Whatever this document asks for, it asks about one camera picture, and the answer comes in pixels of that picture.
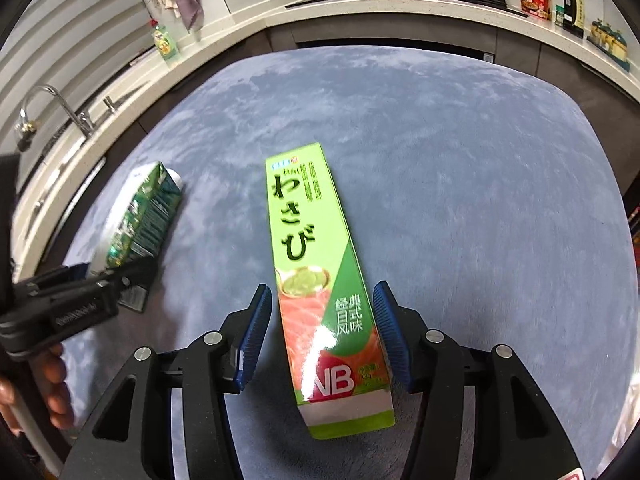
green and orange packaging box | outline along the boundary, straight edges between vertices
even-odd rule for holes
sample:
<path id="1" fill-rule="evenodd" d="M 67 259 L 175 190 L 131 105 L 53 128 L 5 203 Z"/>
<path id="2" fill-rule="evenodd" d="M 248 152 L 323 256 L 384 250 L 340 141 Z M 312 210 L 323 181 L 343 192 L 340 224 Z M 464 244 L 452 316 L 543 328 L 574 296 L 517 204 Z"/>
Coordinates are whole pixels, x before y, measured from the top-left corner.
<path id="1" fill-rule="evenodd" d="M 395 423 L 390 373 L 320 144 L 266 161 L 278 302 L 300 413 L 314 438 Z"/>

gray tabletop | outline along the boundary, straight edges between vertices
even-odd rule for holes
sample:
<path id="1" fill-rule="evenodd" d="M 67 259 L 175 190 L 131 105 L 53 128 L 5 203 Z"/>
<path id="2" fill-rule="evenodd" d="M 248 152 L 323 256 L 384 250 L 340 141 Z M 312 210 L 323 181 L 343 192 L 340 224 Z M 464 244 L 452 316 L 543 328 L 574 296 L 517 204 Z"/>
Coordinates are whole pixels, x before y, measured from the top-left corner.
<path id="1" fill-rule="evenodd" d="M 636 341 L 636 268 L 611 168 L 587 119 L 555 87 L 411 49 L 316 48 L 238 62 L 129 155 L 67 263 L 91 258 L 132 168 L 163 161 L 186 196 L 146 312 L 122 312 L 66 343 L 79 424 L 137 347 L 186 346 L 245 307 L 258 283 L 275 290 L 264 161 L 316 141 L 369 290 L 387 280 L 401 304 L 460 344 L 511 344 L 593 473 Z M 247 390 L 227 397 L 244 477 L 399 478 L 419 396 L 394 387 L 398 422 L 389 430 L 312 440 L 279 323 L 274 315 Z M 184 457 L 176 463 L 184 478 Z"/>

silver rivet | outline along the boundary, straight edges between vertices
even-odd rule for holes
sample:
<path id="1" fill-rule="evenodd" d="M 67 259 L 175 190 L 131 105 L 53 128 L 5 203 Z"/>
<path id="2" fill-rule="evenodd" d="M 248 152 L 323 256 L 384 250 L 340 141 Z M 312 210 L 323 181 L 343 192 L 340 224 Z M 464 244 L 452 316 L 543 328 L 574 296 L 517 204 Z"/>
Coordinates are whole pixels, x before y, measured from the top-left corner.
<path id="1" fill-rule="evenodd" d="M 508 359 L 513 355 L 513 350 L 507 345 L 498 345 L 495 347 L 495 353 L 497 353 L 503 359 Z"/>
<path id="2" fill-rule="evenodd" d="M 204 342 L 208 345 L 217 345 L 220 341 L 222 341 L 220 332 L 209 332 L 204 335 Z"/>
<path id="3" fill-rule="evenodd" d="M 444 341 L 444 334 L 439 330 L 429 330 L 424 336 L 427 341 L 432 343 L 442 343 Z"/>
<path id="4" fill-rule="evenodd" d="M 147 348 L 146 346 L 143 346 L 142 348 L 138 348 L 136 350 L 136 353 L 133 354 L 133 356 L 138 361 L 144 361 L 145 359 L 149 359 L 151 357 L 151 348 Z"/>

finger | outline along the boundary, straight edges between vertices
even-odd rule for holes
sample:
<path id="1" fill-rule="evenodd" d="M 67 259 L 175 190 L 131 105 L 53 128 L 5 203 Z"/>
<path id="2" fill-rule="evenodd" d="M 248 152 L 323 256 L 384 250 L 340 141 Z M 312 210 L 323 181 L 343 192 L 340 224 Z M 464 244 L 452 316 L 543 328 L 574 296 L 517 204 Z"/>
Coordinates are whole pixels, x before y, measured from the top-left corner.
<path id="1" fill-rule="evenodd" d="M 53 413 L 51 415 L 51 423 L 59 430 L 69 430 L 74 426 L 74 414 L 73 412 L 68 412 L 64 415 Z"/>
<path id="2" fill-rule="evenodd" d="M 50 354 L 42 364 L 42 371 L 50 383 L 60 384 L 66 379 L 65 362 L 52 354 Z"/>
<path id="3" fill-rule="evenodd" d="M 65 415 L 71 412 L 71 396 L 65 383 L 54 386 L 52 393 L 47 397 L 47 404 L 52 414 Z"/>
<path id="4" fill-rule="evenodd" d="M 60 357 L 64 352 L 64 348 L 62 346 L 62 343 L 56 343 L 49 349 L 49 351 L 56 357 Z"/>
<path id="5" fill-rule="evenodd" d="M 18 436 L 20 434 L 20 424 L 18 424 L 18 421 L 15 419 L 14 412 L 11 411 L 11 408 L 0 404 L 0 415 L 4 418 L 11 432 L 15 436 Z"/>
<path id="6" fill-rule="evenodd" d="M 0 404 L 13 404 L 14 402 L 14 386 L 6 379 L 0 378 Z"/>

faucet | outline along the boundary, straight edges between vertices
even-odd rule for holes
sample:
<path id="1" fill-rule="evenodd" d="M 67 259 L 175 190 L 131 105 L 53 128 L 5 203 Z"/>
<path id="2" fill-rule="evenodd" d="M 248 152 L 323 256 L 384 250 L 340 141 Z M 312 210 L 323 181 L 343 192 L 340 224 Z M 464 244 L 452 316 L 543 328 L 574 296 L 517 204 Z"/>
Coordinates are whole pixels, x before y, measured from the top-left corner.
<path id="1" fill-rule="evenodd" d="M 26 93 L 24 99 L 22 99 L 22 106 L 20 107 L 20 122 L 16 125 L 16 129 L 18 130 L 19 135 L 17 144 L 18 150 L 20 152 L 25 152 L 31 147 L 31 141 L 38 131 L 36 123 L 34 121 L 30 121 L 27 117 L 27 105 L 29 104 L 33 96 L 39 91 L 47 92 L 53 95 L 53 97 L 55 97 L 60 106 L 62 106 L 66 114 L 69 116 L 71 121 L 80 129 L 82 134 L 87 139 L 91 136 L 95 127 L 91 122 L 91 119 L 86 114 L 80 112 L 78 115 L 76 115 L 76 113 L 71 109 L 69 104 L 62 97 L 62 94 L 60 94 L 58 90 L 53 88 L 53 86 L 36 85 Z"/>

